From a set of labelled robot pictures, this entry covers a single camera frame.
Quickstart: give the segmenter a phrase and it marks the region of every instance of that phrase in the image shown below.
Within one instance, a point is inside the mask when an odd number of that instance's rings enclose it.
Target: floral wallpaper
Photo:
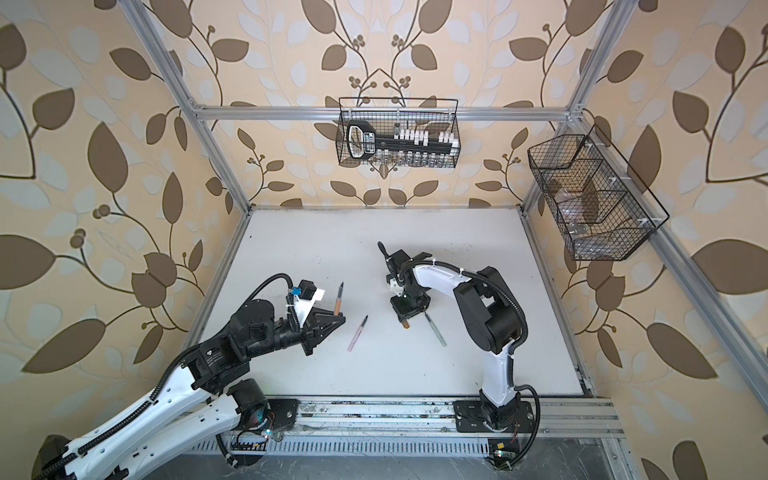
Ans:
[[[199,104],[322,106],[325,97],[435,95],[475,107],[563,107],[612,2],[145,5]]]
[[[766,351],[768,222],[756,219],[768,214],[768,5],[641,2],[614,56],[586,118],[660,196]]]
[[[489,207],[521,204],[533,176],[525,151],[551,137],[547,122],[459,123],[456,168],[339,165],[336,124],[219,121],[214,130],[257,207]],[[217,192],[217,183],[211,193]]]
[[[240,215],[114,2],[3,2],[0,45],[0,463],[28,478],[155,384]]]
[[[763,349],[766,22],[765,2],[641,0],[584,110]],[[531,218],[591,378],[614,400],[642,472],[764,477],[768,415],[652,247],[620,263],[574,262],[543,199]]]

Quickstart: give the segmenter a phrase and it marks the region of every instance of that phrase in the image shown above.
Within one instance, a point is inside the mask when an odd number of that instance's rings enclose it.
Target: wire mesh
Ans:
[[[529,148],[531,172],[574,260],[626,260],[669,215],[641,206],[624,183],[633,178],[617,174],[593,138],[566,134]]]
[[[340,98],[339,164],[455,168],[461,152],[457,107],[457,100],[445,98]]]

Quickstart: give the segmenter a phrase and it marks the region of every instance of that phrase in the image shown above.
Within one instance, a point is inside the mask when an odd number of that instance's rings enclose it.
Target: aluminum frame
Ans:
[[[187,90],[184,79],[165,49],[163,41],[160,40],[157,31],[152,26],[144,4],[141,3],[141,0],[120,0],[120,6],[123,8],[123,13],[128,23],[136,31],[136,36],[139,37],[139,40],[147,49],[147,53],[149,53],[161,77],[165,80],[165,84],[168,86],[168,90],[170,90],[181,113],[187,120],[187,124],[202,143],[203,149],[210,159],[211,166],[214,167],[216,173],[221,177],[224,186],[227,187],[227,191],[232,194],[234,204],[237,205],[241,212],[246,213],[250,210],[248,197],[241,188],[240,182],[237,181],[237,177],[235,177],[226,158],[224,158],[213,133],[194,112],[192,95]]]

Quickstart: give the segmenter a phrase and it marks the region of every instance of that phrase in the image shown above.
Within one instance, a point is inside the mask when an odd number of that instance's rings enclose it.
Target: white tabletop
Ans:
[[[424,315],[404,329],[389,304],[382,241],[390,253],[422,251],[438,260],[481,270],[495,267],[525,311],[528,341],[515,356],[515,382],[540,395],[580,395],[581,387],[516,210],[256,210],[203,332],[216,333],[268,276],[288,273],[297,285],[312,280],[326,291],[317,304],[333,310],[344,282],[338,328],[314,354],[301,346],[251,361],[267,395],[477,395],[482,351],[466,332],[452,296],[430,291],[428,313],[448,343],[443,347]],[[285,316],[285,282],[259,298]],[[346,351],[365,315],[368,323]]]

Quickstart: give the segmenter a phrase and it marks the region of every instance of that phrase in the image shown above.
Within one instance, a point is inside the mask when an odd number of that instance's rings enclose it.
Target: pen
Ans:
[[[334,316],[339,315],[339,310],[341,310],[341,292],[342,291],[344,291],[344,282],[341,282],[341,285],[339,285],[339,294],[336,295],[336,308],[333,309]]]
[[[349,347],[346,349],[347,352],[352,352],[352,348],[355,346],[355,342],[360,337],[360,333],[362,333],[362,328],[366,325],[367,321],[368,321],[368,316],[366,315],[366,318],[362,319],[362,323],[360,323],[360,326],[357,327],[355,336],[352,337],[352,342],[349,344]]]
[[[435,332],[435,335],[437,335],[437,339],[440,340],[440,343],[443,346],[448,346],[448,344],[445,343],[445,340],[442,338],[442,335],[440,335],[440,330],[437,329],[437,325],[435,325],[435,322],[433,322],[432,319],[429,318],[429,315],[427,315],[427,312],[424,312],[424,316],[427,317],[427,321],[429,322],[429,326],[432,327],[432,331]]]

